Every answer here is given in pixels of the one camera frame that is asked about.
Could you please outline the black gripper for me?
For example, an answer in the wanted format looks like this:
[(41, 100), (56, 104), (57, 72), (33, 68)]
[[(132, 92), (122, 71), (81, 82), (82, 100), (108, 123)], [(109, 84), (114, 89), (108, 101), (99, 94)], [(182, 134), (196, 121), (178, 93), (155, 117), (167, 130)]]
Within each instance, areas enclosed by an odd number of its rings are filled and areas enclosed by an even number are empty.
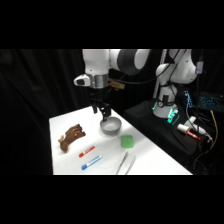
[(107, 121), (109, 111), (111, 110), (110, 104), (107, 102), (107, 89), (90, 89), (90, 104), (93, 107), (93, 112), (96, 114), (98, 109), (103, 114), (103, 122)]

